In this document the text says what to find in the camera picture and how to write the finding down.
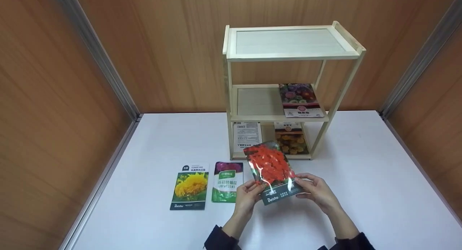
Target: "dark jacket cuff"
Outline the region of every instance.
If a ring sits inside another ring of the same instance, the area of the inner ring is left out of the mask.
[[[372,250],[374,249],[369,243],[369,240],[367,239],[366,235],[362,232],[359,235],[357,235],[355,238],[349,240],[340,240],[338,238],[335,238],[335,241],[337,244],[335,245],[335,248],[333,247],[332,249],[342,249],[342,250]]]
[[[221,227],[215,225],[204,246],[207,250],[233,250],[238,242],[239,240],[228,236]]]

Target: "seed packet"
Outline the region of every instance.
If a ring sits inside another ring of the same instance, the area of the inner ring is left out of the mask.
[[[301,193],[295,173],[276,141],[268,141],[244,149],[257,184],[266,184],[260,194],[265,205]]]
[[[236,203],[236,188],[244,182],[243,163],[215,163],[212,202]]]
[[[183,166],[176,177],[170,210],[203,210],[207,194],[208,166]]]
[[[242,153],[244,148],[258,145],[263,142],[261,138],[261,125],[258,122],[234,123],[234,152]]]
[[[311,84],[279,84],[279,95],[286,117],[324,117]]]
[[[302,125],[296,122],[274,122],[276,140],[285,154],[308,154]]]

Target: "top shelf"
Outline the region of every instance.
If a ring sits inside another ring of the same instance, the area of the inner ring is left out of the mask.
[[[357,59],[363,48],[338,22],[333,25],[229,28],[228,61]]]

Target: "wooden shelf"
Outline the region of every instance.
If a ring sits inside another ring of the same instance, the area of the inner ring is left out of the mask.
[[[228,61],[345,60],[359,53],[334,25],[229,28]]]
[[[243,152],[234,152],[234,122],[260,122],[263,141],[275,139],[274,122],[323,122],[313,144],[308,144],[310,154],[287,155],[288,159],[311,159],[332,122],[365,52],[364,46],[337,21],[333,21],[332,25],[314,26],[230,28],[226,25],[222,59],[231,160],[245,159]],[[284,115],[278,84],[234,85],[232,82],[231,63],[234,61],[295,60],[322,60],[314,88],[321,80],[327,60],[355,60],[330,105],[329,116],[320,103],[324,117],[287,118]],[[264,131],[264,122],[271,122],[272,130]]]
[[[261,138],[263,142],[276,140],[276,133],[274,131],[273,122],[261,122]],[[310,139],[308,130],[303,126],[303,133],[305,135],[305,141],[307,142],[308,151],[311,152]],[[244,152],[233,152],[233,159],[246,159]],[[311,160],[311,154],[286,154],[288,160]]]
[[[286,117],[282,108],[278,84],[249,84],[232,86],[231,122],[327,122],[324,117]]]

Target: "white table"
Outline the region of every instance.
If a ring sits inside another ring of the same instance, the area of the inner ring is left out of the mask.
[[[170,211],[176,174],[185,164],[227,161],[227,136],[225,113],[145,114],[74,249],[201,249],[234,204],[210,201],[211,176],[205,210]],[[315,159],[291,165],[323,177],[377,249],[462,246],[462,228],[375,111],[337,112]],[[326,216],[295,197],[259,202],[239,243],[244,250],[333,244]]]

